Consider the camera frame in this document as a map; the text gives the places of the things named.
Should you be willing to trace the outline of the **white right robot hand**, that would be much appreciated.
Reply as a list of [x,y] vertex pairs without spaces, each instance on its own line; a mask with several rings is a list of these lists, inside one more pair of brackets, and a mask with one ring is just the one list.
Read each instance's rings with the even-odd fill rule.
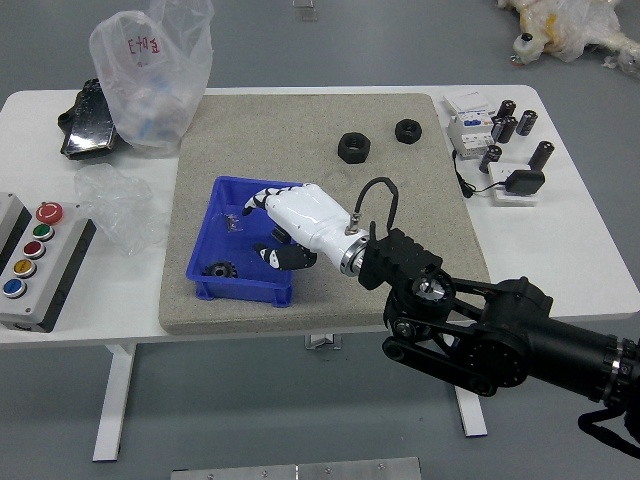
[[322,253],[342,274],[353,277],[359,273],[369,234],[359,227],[358,213],[347,213],[318,185],[265,188],[245,203],[242,214],[247,216],[256,209],[265,210],[276,230],[292,239],[276,249],[254,246],[272,268],[310,268]]

